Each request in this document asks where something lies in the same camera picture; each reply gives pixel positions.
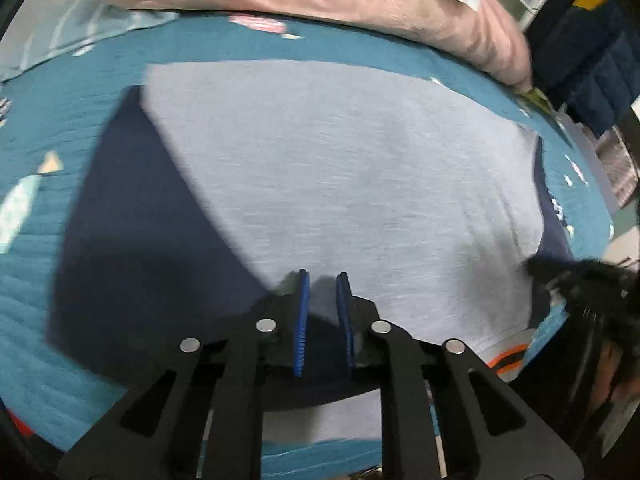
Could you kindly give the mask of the pink patterned blanket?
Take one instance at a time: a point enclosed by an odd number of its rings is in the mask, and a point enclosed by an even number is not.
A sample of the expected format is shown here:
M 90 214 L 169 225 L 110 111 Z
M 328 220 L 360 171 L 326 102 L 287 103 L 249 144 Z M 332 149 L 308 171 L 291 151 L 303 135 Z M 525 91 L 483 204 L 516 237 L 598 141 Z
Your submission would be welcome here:
M 634 197 L 639 184 L 639 166 L 619 128 L 613 127 L 600 136 L 596 142 L 596 153 L 618 206 L 624 208 Z

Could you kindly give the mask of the teal quilted bedspread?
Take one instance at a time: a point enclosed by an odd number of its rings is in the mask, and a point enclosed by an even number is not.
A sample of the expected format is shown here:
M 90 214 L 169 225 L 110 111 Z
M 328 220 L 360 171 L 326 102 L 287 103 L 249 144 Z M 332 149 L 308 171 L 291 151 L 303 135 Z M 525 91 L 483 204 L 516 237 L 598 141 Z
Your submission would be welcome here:
M 191 14 L 73 50 L 7 82 L 1 189 L 9 193 L 47 152 L 60 171 L 41 178 L 32 209 L 1 257 L 1 395 L 38 436 L 70 448 L 122 394 L 44 340 L 56 259 L 96 139 L 120 95 L 151 64 L 239 60 L 361 65 L 439 82 L 529 126 L 544 141 L 544 172 L 578 258 L 604 253 L 614 226 L 596 174 L 568 131 L 508 88 L 450 55 L 374 32 L 287 20 L 284 36 L 255 32 L 222 14 Z

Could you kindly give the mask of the grey and navy jacket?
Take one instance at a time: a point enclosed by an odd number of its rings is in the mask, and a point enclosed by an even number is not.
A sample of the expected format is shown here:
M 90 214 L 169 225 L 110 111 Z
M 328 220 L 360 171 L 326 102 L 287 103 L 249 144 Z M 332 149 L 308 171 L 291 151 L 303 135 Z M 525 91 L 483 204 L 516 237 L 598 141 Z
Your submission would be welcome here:
M 310 274 L 305 364 L 344 352 L 335 279 L 429 342 L 514 341 L 570 258 L 541 137 L 433 81 L 325 62 L 152 65 L 103 127 L 55 272 L 48 339 L 128 385 Z

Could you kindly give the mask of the navy and yellow puffer jacket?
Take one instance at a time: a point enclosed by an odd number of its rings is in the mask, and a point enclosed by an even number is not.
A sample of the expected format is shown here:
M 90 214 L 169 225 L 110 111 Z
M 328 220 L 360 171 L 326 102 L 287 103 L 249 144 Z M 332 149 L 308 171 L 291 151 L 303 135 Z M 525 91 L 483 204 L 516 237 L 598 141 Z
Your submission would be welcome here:
M 526 29 L 533 83 L 602 136 L 639 96 L 637 0 L 547 0 Z

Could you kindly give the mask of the pink folded duvet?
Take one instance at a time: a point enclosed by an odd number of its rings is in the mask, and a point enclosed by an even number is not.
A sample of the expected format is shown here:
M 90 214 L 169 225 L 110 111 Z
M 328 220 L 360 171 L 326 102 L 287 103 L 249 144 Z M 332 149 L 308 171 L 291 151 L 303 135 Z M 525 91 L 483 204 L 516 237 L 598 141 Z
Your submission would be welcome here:
M 250 11 L 385 32 L 450 53 L 518 92 L 533 87 L 529 46 L 497 0 L 105 0 L 127 10 Z

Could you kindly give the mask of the blue striped pillow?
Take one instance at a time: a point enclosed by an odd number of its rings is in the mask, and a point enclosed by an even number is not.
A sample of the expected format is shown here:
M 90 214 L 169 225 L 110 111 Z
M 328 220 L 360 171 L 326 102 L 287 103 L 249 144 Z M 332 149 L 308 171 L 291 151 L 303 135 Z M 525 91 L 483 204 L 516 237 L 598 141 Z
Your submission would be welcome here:
M 130 11 L 100 0 L 70 0 L 55 8 L 24 40 L 1 51 L 1 82 L 68 52 L 178 17 L 177 12 Z

